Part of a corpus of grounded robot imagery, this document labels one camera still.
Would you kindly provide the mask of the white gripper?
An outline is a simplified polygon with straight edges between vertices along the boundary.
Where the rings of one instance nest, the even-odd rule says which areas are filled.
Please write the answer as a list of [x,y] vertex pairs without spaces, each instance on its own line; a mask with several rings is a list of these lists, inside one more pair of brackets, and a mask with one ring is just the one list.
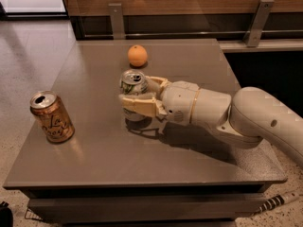
[[199,86],[186,81],[170,83],[166,78],[146,76],[150,92],[141,95],[118,96],[121,106],[147,117],[167,117],[169,122],[188,124]]

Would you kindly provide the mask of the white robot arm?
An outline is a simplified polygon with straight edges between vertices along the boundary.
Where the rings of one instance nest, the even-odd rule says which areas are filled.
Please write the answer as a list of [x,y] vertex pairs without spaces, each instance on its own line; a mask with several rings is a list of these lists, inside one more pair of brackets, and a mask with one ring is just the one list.
[[303,167],[303,118],[259,88],[231,96],[130,70],[121,75],[120,90],[121,107],[132,121],[158,117],[193,125],[238,148],[254,148],[265,139]]

